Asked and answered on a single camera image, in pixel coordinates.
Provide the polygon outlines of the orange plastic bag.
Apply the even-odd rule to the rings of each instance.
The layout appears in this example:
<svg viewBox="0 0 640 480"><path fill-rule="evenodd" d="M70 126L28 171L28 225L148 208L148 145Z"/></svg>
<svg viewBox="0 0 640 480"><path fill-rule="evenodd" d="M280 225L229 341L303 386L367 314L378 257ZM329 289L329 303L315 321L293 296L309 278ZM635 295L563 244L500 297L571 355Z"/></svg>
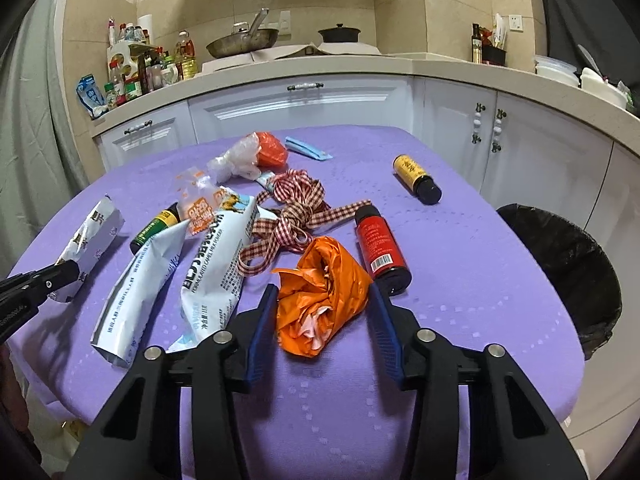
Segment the orange plastic bag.
<svg viewBox="0 0 640 480"><path fill-rule="evenodd" d="M280 278L278 343L293 356L313 359L367 307L372 280L335 238L315 238Z"/></svg>

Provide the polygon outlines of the red checkered ribbon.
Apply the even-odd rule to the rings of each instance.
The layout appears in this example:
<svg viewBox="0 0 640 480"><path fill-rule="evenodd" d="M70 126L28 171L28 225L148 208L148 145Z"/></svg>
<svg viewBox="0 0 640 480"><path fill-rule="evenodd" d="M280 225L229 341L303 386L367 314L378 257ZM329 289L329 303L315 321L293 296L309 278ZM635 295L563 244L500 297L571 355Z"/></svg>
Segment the red checkered ribbon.
<svg viewBox="0 0 640 480"><path fill-rule="evenodd" d="M330 207L322 183L306 170L289 169L269 179L270 190L256 197L256 204L275 200L281 205L274 219L257 218L250 228L250 244L239 252L238 271L243 276L261 274L281 250L301 254L314 239L312 231L355 217L357 210L371 206L358 200L341 207Z"/></svg>

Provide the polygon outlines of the clear orange-print plastic bag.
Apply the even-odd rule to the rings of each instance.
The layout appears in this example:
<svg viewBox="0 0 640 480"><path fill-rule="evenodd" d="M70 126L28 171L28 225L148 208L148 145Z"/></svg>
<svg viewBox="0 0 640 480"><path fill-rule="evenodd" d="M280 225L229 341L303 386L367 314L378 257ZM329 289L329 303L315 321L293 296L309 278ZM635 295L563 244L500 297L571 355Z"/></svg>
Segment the clear orange-print plastic bag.
<svg viewBox="0 0 640 480"><path fill-rule="evenodd" d="M177 177L178 211L189 221L189 233L196 235L208 229L224 198L224 190L210 175L191 167Z"/></svg>

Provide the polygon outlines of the light blue wrapper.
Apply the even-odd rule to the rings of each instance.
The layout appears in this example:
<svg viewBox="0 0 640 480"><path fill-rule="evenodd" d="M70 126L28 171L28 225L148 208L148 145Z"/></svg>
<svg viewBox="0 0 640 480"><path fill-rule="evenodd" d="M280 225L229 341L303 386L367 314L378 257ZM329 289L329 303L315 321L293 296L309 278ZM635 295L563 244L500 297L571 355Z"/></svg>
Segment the light blue wrapper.
<svg viewBox="0 0 640 480"><path fill-rule="evenodd" d="M316 148L302 140L292 138L292 136L285 138L284 145L288 151L311 158L317 162L325 162L333 158L330 153L320 150L320 148Z"/></svg>

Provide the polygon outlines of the black-lined trash bin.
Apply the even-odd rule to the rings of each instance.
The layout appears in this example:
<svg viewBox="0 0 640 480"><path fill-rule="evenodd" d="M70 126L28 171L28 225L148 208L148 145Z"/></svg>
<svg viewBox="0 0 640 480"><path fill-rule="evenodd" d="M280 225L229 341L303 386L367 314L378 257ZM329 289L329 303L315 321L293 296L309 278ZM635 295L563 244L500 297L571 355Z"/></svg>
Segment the black-lined trash bin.
<svg viewBox="0 0 640 480"><path fill-rule="evenodd" d="M583 228L533 206L497 209L544 271L570 315L586 360L613 336L623 295L612 262Z"/></svg>

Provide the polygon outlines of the red label dark bottle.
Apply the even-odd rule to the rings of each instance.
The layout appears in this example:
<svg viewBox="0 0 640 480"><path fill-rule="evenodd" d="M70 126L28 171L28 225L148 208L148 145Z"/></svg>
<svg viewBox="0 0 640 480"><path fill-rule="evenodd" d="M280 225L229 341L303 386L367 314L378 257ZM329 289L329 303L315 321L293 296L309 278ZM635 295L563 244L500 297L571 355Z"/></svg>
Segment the red label dark bottle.
<svg viewBox="0 0 640 480"><path fill-rule="evenodd" d="M388 296L404 292L411 283L412 275L390 226L378 208L361 206L356 211L355 222L363 266L372 280Z"/></svg>

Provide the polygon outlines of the green label dark bottle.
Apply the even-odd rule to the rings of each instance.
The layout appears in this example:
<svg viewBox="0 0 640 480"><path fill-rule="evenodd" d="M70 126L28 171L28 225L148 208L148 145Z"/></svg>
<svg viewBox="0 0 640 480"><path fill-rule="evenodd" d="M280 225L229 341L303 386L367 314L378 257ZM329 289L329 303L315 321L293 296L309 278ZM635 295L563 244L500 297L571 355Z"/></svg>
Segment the green label dark bottle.
<svg viewBox="0 0 640 480"><path fill-rule="evenodd" d="M157 214L130 242L129 248L135 255L153 235L180 222L178 203L171 204Z"/></svg>

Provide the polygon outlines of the white teal tube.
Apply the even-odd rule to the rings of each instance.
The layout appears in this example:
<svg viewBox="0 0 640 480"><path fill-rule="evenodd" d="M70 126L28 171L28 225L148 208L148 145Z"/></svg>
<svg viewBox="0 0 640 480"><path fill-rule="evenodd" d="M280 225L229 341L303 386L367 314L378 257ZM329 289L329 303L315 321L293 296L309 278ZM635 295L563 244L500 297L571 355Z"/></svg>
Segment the white teal tube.
<svg viewBox="0 0 640 480"><path fill-rule="evenodd" d="M268 193L273 191L273 179L276 174L271 170L263 171L256 179L256 182Z"/></svg>

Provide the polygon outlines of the cooking oil bottle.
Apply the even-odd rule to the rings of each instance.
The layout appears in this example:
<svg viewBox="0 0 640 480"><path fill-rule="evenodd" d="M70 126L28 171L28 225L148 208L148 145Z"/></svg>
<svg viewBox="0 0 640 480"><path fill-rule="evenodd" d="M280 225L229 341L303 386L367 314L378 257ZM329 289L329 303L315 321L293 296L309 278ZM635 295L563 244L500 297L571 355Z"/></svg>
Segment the cooking oil bottle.
<svg viewBox="0 0 640 480"><path fill-rule="evenodd" d="M180 65L182 79L194 78L198 72L198 62L196 62L194 43L187 30L178 33L176 59Z"/></svg>

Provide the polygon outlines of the steel wok pan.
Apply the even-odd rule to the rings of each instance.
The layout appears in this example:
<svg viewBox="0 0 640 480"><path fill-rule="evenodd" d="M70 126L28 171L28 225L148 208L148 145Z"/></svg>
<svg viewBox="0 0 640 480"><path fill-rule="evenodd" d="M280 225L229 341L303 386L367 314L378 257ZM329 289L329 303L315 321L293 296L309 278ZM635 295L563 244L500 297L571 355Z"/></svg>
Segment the steel wok pan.
<svg viewBox="0 0 640 480"><path fill-rule="evenodd" d="M206 50L213 58L228 58L273 47L278 40L279 31L271 27L262 28L262 22L268 14L268 8L261 8L250 24L234 24L231 34L210 42Z"/></svg>

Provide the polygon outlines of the black cooking pot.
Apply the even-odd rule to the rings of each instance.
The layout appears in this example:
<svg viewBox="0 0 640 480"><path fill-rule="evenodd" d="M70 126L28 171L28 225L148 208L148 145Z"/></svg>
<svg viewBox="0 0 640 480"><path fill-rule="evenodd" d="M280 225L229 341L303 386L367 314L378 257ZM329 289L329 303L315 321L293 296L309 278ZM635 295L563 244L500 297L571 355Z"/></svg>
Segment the black cooking pot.
<svg viewBox="0 0 640 480"><path fill-rule="evenodd" d="M342 23L334 27L320 29L319 34L327 44L342 44L343 42L358 42L361 30L357 27L347 27Z"/></svg>

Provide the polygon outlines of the black red utensil holder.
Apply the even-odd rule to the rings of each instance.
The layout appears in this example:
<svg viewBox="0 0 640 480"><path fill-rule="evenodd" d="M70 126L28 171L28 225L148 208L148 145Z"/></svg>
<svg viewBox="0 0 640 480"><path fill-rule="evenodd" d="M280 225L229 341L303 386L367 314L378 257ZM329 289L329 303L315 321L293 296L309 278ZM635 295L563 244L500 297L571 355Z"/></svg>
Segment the black red utensil holder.
<svg viewBox="0 0 640 480"><path fill-rule="evenodd" d="M482 62L493 66L506 66L506 50L492 44L482 45Z"/></svg>

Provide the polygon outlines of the dark sauce bottle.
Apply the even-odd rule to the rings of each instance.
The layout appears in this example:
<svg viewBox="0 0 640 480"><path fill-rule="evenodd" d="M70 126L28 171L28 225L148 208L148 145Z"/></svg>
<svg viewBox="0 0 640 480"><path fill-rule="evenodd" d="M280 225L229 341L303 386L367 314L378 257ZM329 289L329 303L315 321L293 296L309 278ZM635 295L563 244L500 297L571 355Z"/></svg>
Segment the dark sauce bottle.
<svg viewBox="0 0 640 480"><path fill-rule="evenodd" d="M472 62L480 64L483 62L483 40L480 34L480 25L472 24Z"/></svg>

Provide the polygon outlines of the white plastic container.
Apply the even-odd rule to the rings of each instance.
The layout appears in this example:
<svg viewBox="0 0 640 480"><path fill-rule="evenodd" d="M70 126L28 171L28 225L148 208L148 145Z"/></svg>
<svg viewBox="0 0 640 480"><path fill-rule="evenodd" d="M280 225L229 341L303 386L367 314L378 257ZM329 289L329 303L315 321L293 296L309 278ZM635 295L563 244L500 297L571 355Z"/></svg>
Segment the white plastic container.
<svg viewBox="0 0 640 480"><path fill-rule="evenodd" d="M577 68L574 65L543 55L535 55L534 62L535 73L538 76L560 82L561 84L567 84L573 88L580 86L580 80L576 75Z"/></svg>

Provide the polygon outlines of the white bowl with spoon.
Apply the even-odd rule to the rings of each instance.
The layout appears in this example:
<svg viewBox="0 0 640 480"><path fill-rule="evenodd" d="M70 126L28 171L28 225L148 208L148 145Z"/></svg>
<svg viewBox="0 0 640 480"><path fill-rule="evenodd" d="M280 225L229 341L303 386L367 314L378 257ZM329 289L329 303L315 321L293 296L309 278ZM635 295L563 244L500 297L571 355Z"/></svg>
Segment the white bowl with spoon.
<svg viewBox="0 0 640 480"><path fill-rule="evenodd" d="M582 69L580 74L582 90L624 110L627 106L626 94L604 78L593 56L585 47L578 44L577 49L586 62L586 67Z"/></svg>

